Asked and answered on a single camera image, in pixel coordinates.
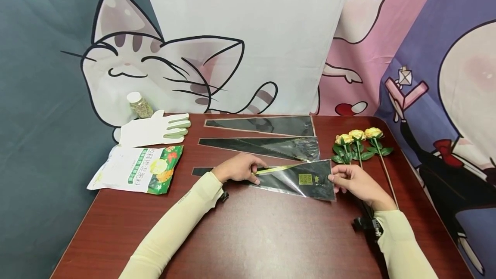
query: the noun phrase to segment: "hand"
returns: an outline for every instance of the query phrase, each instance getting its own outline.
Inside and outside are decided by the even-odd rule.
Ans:
[[[348,190],[365,201],[374,211],[398,209],[391,196],[358,165],[334,166],[329,180],[335,185],[334,193],[340,189],[343,193]]]
[[[268,168],[267,163],[260,158],[248,153],[240,153],[212,169],[212,173],[221,183],[231,179],[234,181],[248,180],[258,185],[260,180],[254,175],[257,172],[257,165]]]

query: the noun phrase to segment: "white backdrop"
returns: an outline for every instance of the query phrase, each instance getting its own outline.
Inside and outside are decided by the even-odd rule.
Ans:
[[[264,113],[310,112],[344,0],[150,1],[165,41],[198,35],[244,41],[237,71],[215,96],[220,109],[237,110],[274,82],[277,95]],[[263,90],[274,96],[272,86]]]

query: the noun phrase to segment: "cartoon cat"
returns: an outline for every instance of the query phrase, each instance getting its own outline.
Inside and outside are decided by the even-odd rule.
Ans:
[[[165,41],[133,0],[100,0],[81,70],[93,109],[115,128],[135,119],[126,100],[134,91],[155,110],[259,114],[278,89],[266,82],[238,96],[244,84],[229,80],[244,49],[242,40],[208,35]]]

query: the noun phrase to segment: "cat ear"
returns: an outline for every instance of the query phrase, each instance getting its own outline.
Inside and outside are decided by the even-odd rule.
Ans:
[[[152,22],[133,0],[100,0],[95,15],[92,42],[117,32],[139,32],[162,40]]]
[[[186,60],[194,66],[215,94],[238,69],[245,43],[232,38],[198,36],[167,42],[162,49],[167,59]]]

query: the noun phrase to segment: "red bow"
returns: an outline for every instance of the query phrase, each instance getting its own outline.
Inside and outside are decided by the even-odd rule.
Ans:
[[[434,142],[434,147],[441,154],[441,158],[443,161],[453,167],[462,168],[463,162],[457,159],[453,154],[451,154],[451,140],[450,139],[441,139]]]

